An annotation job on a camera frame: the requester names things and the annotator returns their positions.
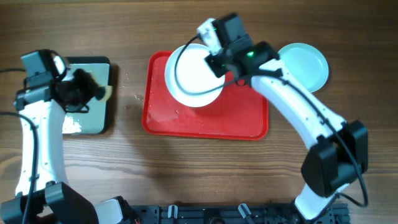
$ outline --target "white plate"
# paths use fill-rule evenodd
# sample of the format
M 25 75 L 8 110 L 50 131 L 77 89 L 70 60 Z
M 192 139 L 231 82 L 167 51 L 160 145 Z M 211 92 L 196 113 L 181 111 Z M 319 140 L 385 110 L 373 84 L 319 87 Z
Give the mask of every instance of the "white plate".
M 279 54 L 286 67 L 308 91 L 319 90 L 328 80 L 328 63 L 315 47 L 294 43 L 282 47 Z
M 165 69 L 165 81 L 170 94 L 180 103 L 190 107 L 206 106 L 220 95 L 223 88 L 203 95 L 187 95 L 175 82 L 175 61 L 183 46 L 175 50 L 169 57 Z M 181 55 L 177 65 L 177 78 L 181 86 L 188 92 L 199 93 L 218 87 L 225 82 L 225 76 L 217 78 L 205 62 L 209 48 L 202 44 L 190 44 Z

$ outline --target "wooden table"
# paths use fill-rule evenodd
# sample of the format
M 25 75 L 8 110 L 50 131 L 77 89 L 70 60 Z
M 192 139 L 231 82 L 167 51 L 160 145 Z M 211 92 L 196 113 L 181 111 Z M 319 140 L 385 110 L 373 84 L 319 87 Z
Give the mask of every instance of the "wooden table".
M 236 11 L 255 42 L 266 40 L 276 49 L 305 42 L 325 55 L 330 78 L 315 95 L 348 121 L 359 118 L 369 129 L 365 181 L 370 206 L 350 204 L 352 222 L 398 222 L 394 1 L 2 2 L 0 68 L 22 67 L 20 55 L 35 49 L 54 49 L 64 56 L 105 55 L 119 67 L 109 130 L 99 136 L 68 136 L 63 142 L 70 185 L 90 201 L 122 195 L 131 205 L 224 205 L 290 202 L 301 192 L 300 167 L 307 150 L 273 106 L 267 136 L 254 142 L 153 136 L 141 127 L 150 56 L 183 45 L 207 18 Z M 24 77 L 0 74 L 2 111 L 14 111 L 12 102 Z M 20 122 L 0 118 L 2 202 L 14 197 L 21 141 Z M 346 192 L 362 200 L 357 182 Z

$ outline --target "red tray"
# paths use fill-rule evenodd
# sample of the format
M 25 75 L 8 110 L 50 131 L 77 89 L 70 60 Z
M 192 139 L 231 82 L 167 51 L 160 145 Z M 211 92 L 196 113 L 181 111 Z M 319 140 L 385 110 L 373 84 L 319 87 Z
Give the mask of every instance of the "red tray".
M 172 52 L 157 52 L 149 60 L 142 126 L 150 134 L 258 140 L 268 132 L 268 101 L 248 86 L 225 87 L 207 106 L 190 108 L 169 93 L 164 78 Z M 226 81 L 232 80 L 226 75 Z

